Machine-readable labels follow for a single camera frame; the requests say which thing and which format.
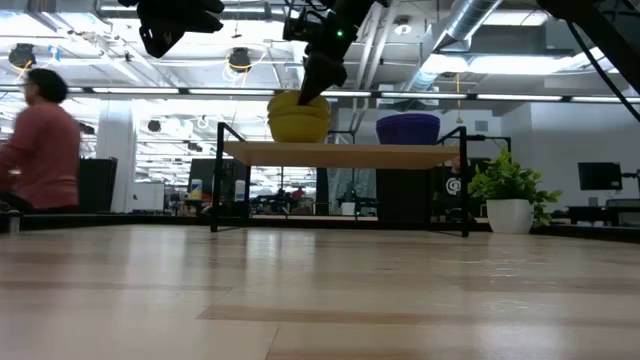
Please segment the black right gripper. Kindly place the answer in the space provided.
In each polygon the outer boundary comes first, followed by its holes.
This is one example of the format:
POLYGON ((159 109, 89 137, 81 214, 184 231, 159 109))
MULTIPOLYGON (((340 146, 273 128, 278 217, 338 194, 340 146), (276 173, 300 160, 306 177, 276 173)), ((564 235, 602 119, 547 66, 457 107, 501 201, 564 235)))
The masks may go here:
POLYGON ((310 39, 305 40, 305 75, 299 105, 307 105, 321 92, 342 87, 347 79, 344 57, 376 0, 303 0, 309 9, 300 20, 318 20, 310 39))

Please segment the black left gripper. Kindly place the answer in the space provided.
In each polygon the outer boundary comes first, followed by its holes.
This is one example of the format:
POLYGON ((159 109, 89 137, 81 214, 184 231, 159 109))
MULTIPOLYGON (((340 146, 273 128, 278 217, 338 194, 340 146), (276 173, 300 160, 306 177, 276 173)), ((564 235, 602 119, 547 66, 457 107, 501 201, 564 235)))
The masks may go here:
POLYGON ((142 25, 140 38, 146 52, 154 58, 161 58, 171 49, 173 35, 152 28, 179 28, 196 33, 214 33, 223 28, 216 18, 225 9, 221 0, 118 0, 118 3, 136 7, 142 25))

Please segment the black ceiling device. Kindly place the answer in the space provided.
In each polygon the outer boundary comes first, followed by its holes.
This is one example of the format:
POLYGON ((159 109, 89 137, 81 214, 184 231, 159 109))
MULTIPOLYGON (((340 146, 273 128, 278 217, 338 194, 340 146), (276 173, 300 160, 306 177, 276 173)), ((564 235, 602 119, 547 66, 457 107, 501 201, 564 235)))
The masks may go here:
POLYGON ((34 45, 29 43, 17 43, 8 55, 8 61, 16 68, 29 69, 37 64, 33 52, 34 45))
POLYGON ((229 68, 236 73, 244 73, 252 67, 249 50, 244 47, 236 47, 228 58, 229 68))

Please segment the wooden shelf with black legs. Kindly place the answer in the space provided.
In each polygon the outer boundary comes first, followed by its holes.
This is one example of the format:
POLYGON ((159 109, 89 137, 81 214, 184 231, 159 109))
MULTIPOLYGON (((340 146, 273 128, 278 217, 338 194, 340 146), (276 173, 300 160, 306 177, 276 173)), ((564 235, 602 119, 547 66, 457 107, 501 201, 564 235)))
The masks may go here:
POLYGON ((461 161, 463 211, 458 229, 461 236, 467 238, 470 234, 467 139, 467 128, 458 126, 430 146, 248 142, 229 124, 221 122, 217 125, 216 132, 210 231, 215 233, 219 228, 225 155, 232 156, 246 167, 255 165, 376 170, 428 170, 458 157, 461 161))

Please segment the white column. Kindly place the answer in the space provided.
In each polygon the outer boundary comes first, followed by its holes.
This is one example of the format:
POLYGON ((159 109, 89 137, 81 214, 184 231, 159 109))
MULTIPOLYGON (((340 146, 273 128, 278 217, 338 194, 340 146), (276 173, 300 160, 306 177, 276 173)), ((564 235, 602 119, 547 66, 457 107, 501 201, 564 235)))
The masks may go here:
POLYGON ((107 113, 99 118, 96 157, 116 158, 119 165, 134 163, 136 122, 130 113, 107 113))

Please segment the dark cabinet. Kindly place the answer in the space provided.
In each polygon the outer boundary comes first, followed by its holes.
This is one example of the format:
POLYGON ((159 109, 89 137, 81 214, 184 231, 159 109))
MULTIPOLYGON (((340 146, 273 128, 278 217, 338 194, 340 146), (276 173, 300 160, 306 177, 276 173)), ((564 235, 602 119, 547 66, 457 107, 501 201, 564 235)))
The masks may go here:
POLYGON ((377 215, 383 222, 428 223, 431 217, 430 170, 376 171, 377 215))

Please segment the black screen behind shelf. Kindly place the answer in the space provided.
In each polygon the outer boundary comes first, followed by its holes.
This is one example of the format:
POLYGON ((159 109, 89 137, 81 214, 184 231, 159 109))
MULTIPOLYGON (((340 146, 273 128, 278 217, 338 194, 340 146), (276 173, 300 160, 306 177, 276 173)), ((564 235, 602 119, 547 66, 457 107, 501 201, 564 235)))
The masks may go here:
MULTIPOLYGON (((216 160, 213 158, 193 159, 189 173, 189 183, 194 180, 202 181, 202 198, 210 200, 214 193, 214 176, 216 160)), ((221 175, 221 199, 230 201, 235 196, 235 183, 237 180, 245 180, 247 167, 235 159, 224 159, 222 161, 221 175)))

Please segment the person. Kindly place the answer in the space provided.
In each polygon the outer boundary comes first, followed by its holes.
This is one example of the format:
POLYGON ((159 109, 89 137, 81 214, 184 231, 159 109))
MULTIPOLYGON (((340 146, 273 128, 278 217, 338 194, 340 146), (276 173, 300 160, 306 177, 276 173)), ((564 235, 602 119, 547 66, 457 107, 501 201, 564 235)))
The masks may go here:
POLYGON ((456 157, 449 165, 435 169, 433 181, 433 213, 441 222, 459 222, 461 207, 461 162, 456 157))
POLYGON ((68 86, 54 71, 30 70, 27 107, 0 146, 0 202, 23 213, 64 213, 79 204, 81 133, 62 107, 68 86))

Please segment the black bin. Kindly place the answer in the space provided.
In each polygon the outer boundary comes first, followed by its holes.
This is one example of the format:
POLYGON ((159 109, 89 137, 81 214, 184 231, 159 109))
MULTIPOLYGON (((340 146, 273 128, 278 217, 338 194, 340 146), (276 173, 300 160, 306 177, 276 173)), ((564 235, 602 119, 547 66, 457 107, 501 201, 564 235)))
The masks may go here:
POLYGON ((78 172, 79 208, 84 213, 111 211, 118 160, 81 159, 78 172))

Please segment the green plant in white pot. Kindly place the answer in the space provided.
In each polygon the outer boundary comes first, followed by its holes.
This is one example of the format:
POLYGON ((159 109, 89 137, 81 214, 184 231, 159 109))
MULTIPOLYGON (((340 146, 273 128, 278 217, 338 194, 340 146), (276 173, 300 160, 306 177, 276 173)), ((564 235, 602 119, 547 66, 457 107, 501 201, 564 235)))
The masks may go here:
POLYGON ((532 229, 550 225, 545 212, 548 204, 557 203, 560 190, 539 190, 542 175, 525 168, 502 148, 500 155, 477 167, 468 191, 486 205, 491 230, 500 234, 528 234, 532 229))

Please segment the long ceiling light rail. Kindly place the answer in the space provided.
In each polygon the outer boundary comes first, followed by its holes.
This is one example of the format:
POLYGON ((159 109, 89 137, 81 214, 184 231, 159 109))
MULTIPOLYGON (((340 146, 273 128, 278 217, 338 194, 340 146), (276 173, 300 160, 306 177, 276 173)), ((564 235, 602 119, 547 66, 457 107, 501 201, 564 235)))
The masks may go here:
MULTIPOLYGON (((162 99, 162 98, 270 98, 282 89, 248 89, 248 88, 170 88, 170 87, 71 87, 71 96, 107 97, 116 96, 124 99, 162 99)), ((445 92, 395 92, 395 91, 363 91, 363 90, 328 90, 321 93, 327 98, 356 98, 384 100, 456 100, 456 101, 506 101, 506 102, 563 102, 621 104, 615 96, 576 96, 576 95, 525 95, 525 94, 492 94, 492 93, 445 93, 445 92)))

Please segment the silver ventilation duct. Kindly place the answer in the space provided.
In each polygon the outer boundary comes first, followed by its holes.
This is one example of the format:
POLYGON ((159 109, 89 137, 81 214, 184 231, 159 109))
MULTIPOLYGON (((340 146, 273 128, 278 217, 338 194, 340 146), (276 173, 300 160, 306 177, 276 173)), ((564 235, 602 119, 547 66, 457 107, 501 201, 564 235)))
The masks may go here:
POLYGON ((444 70, 437 68, 437 53, 447 47, 467 52, 472 36, 503 0, 455 0, 449 15, 431 24, 420 42, 420 64, 402 90, 421 92, 430 89, 444 70))

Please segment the black wall monitor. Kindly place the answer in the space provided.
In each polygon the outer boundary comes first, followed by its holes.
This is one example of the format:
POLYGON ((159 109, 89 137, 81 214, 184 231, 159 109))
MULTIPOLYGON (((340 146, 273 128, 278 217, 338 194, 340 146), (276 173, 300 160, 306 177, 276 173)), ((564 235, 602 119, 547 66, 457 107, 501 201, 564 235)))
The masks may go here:
POLYGON ((578 164, 580 189, 604 191, 622 189, 622 172, 615 162, 581 162, 578 164))

